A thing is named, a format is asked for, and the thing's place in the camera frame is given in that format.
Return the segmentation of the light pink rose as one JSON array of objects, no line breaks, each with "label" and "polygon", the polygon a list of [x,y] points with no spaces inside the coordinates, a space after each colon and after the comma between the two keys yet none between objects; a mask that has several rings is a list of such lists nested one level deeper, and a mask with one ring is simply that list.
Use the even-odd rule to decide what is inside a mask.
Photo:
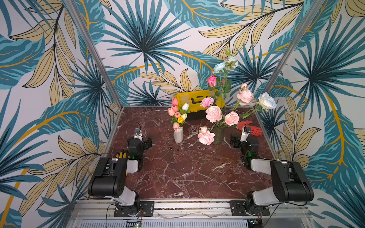
[{"label": "light pink rose", "polygon": [[240,120],[239,115],[236,112],[230,112],[225,116],[225,124],[227,126],[233,126]]}]

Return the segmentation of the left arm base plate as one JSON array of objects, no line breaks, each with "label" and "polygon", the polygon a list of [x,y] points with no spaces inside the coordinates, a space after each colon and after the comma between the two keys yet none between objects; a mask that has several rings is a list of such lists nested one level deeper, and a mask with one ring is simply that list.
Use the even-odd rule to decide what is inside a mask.
[{"label": "left arm base plate", "polygon": [[154,201],[136,201],[132,206],[121,206],[116,204],[115,217],[152,217],[154,213]]}]

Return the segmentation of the low pink peony stem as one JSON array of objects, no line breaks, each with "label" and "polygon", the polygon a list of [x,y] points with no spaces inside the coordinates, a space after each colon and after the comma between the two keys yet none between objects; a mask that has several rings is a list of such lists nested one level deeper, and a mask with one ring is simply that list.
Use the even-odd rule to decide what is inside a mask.
[{"label": "low pink peony stem", "polygon": [[204,145],[211,145],[214,142],[215,133],[210,132],[206,126],[201,127],[198,133],[199,142]]}]

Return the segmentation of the pink peony flower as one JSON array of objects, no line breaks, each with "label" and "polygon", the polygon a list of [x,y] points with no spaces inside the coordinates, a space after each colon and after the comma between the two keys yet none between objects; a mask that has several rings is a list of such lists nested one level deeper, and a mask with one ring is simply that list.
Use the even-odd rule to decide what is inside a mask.
[{"label": "pink peony flower", "polygon": [[211,123],[215,123],[217,121],[222,120],[222,111],[221,109],[216,106],[210,106],[206,109],[206,119],[209,120]]}]

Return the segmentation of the pink carnation flower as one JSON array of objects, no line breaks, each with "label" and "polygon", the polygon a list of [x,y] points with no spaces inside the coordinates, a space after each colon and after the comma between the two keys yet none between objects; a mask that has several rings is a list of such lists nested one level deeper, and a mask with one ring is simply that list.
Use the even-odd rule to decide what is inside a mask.
[{"label": "pink carnation flower", "polygon": [[212,97],[206,97],[201,101],[201,107],[209,108],[214,104],[214,99]]}]

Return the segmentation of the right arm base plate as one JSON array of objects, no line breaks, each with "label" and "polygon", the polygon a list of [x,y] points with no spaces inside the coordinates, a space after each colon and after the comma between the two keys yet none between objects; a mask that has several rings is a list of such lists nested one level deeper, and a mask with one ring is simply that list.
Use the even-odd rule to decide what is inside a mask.
[{"label": "right arm base plate", "polygon": [[232,216],[269,216],[270,211],[266,206],[257,206],[244,200],[229,201]]}]

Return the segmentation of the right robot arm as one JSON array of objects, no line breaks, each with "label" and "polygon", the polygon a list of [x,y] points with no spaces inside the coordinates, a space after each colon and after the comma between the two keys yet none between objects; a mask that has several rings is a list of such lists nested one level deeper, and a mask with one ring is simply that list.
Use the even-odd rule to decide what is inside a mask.
[{"label": "right robot arm", "polygon": [[272,186],[264,190],[249,192],[241,206],[233,210],[248,215],[269,215],[269,206],[289,203],[305,206],[314,199],[314,192],[299,162],[267,160],[258,155],[259,143],[251,128],[244,126],[240,138],[231,135],[230,144],[240,149],[242,164],[250,171],[267,174]]}]

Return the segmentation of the double pink peony stem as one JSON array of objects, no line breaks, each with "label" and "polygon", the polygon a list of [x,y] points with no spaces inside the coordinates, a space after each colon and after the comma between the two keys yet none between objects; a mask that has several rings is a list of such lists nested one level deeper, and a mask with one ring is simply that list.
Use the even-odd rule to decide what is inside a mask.
[{"label": "double pink peony stem", "polygon": [[237,110],[239,106],[247,106],[254,98],[253,93],[248,89],[248,84],[243,83],[237,94],[237,102],[233,106],[233,112]]}]

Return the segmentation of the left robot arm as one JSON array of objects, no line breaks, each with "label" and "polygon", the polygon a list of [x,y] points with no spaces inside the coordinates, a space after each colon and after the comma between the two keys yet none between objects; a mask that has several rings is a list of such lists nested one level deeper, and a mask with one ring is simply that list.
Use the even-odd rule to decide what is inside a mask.
[{"label": "left robot arm", "polygon": [[152,147],[152,140],[144,140],[141,127],[127,140],[128,147],[115,158],[101,158],[88,184],[87,193],[93,199],[110,199],[115,203],[115,216],[141,215],[143,207],[137,192],[125,185],[129,173],[143,167],[144,151]]}]

